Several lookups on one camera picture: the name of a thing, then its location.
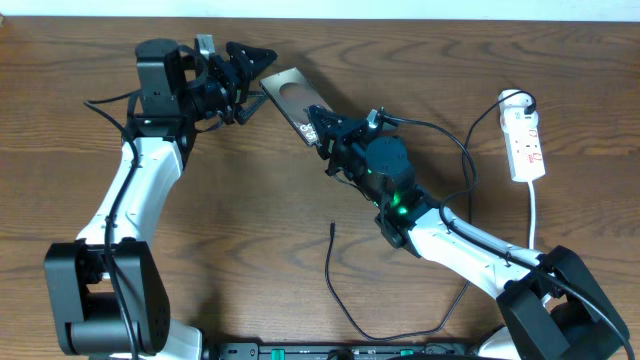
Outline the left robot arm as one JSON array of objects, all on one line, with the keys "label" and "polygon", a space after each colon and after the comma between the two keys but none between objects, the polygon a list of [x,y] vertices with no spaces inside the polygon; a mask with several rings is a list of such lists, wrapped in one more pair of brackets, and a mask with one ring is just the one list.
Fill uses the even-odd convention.
[{"label": "left robot arm", "polygon": [[93,359],[210,359],[203,332],[172,317],[151,247],[198,122],[246,123],[265,101],[251,83],[277,55],[237,42],[218,55],[199,35],[192,46],[148,40],[135,56],[140,86],[123,95],[117,173],[76,239],[44,258],[57,340],[64,353]]}]

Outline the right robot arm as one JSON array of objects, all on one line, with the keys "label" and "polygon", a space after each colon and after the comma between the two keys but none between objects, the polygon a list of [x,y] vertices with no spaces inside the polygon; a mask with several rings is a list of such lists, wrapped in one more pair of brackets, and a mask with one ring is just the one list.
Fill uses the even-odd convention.
[{"label": "right robot arm", "polygon": [[305,112],[327,174],[343,173],[378,208],[376,223],[392,247],[451,269],[497,302],[504,324],[475,356],[607,359],[620,348],[634,355],[627,326],[575,252],[503,241],[417,185],[403,140],[382,133],[397,119],[350,119],[317,105]]}]

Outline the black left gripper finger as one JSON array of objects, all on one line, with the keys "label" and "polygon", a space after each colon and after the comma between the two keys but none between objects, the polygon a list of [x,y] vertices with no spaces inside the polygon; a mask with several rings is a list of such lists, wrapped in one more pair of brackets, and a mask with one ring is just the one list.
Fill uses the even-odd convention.
[{"label": "black left gripper finger", "polygon": [[247,100],[236,105],[234,120],[240,125],[245,125],[268,99],[264,91],[250,91]]},{"label": "black left gripper finger", "polygon": [[227,42],[226,52],[232,67],[244,83],[255,80],[278,58],[272,49],[251,47],[238,42]]}]

